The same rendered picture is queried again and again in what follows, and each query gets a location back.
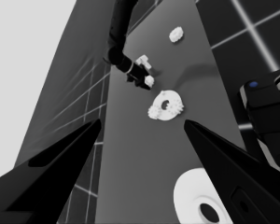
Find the larger white gear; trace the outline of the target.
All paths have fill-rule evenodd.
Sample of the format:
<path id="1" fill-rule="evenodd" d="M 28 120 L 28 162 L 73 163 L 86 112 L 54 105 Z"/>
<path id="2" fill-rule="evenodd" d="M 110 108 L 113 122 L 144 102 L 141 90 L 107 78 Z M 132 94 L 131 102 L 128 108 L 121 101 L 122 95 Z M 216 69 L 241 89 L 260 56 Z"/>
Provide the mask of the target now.
<path id="1" fill-rule="evenodd" d="M 184 31 L 178 26 L 169 34 L 169 39 L 172 43 L 179 41 L 183 37 Z"/>

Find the large thick white disc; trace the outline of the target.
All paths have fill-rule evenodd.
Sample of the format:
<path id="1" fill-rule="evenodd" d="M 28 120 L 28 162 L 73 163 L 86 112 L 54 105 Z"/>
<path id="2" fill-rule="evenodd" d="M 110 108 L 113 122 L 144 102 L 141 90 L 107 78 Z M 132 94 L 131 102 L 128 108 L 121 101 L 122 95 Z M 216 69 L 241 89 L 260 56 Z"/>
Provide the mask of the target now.
<path id="1" fill-rule="evenodd" d="M 203 215 L 202 204 L 215 210 L 218 222 Z M 174 205 L 181 224 L 233 224 L 204 168 L 188 170 L 176 180 Z"/>

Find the small white T-shaped piece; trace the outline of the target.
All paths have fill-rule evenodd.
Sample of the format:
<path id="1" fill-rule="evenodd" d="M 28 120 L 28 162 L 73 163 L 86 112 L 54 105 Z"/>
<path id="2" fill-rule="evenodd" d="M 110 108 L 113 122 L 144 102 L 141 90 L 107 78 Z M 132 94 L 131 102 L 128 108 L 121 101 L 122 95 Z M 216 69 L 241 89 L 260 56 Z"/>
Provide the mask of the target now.
<path id="1" fill-rule="evenodd" d="M 140 67 L 150 70 L 152 68 L 151 64 L 148 61 L 148 56 L 142 55 L 135 61 Z"/>

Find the white round carrier with pins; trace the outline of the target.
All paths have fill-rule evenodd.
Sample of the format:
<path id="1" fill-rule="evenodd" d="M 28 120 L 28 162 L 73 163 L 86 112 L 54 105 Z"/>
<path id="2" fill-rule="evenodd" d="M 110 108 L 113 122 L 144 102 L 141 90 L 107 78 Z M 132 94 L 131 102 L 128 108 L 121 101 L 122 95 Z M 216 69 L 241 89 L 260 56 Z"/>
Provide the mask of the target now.
<path id="1" fill-rule="evenodd" d="M 168 104 L 174 99 L 180 99 L 182 101 L 181 97 L 176 91 L 161 91 L 159 95 L 154 99 L 153 105 L 157 105 L 161 108 L 161 113 L 158 118 L 159 120 L 169 121 L 183 112 L 182 111 L 180 114 L 172 114 L 168 110 Z"/>

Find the dark robot body block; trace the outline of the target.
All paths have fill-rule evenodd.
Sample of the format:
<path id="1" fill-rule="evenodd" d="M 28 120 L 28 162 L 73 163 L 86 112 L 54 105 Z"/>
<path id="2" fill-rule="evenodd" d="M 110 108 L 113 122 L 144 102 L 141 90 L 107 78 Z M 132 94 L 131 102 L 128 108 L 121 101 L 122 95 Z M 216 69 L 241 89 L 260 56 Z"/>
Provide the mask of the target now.
<path id="1" fill-rule="evenodd" d="M 247 81 L 239 95 L 265 159 L 280 172 L 280 70 Z"/>

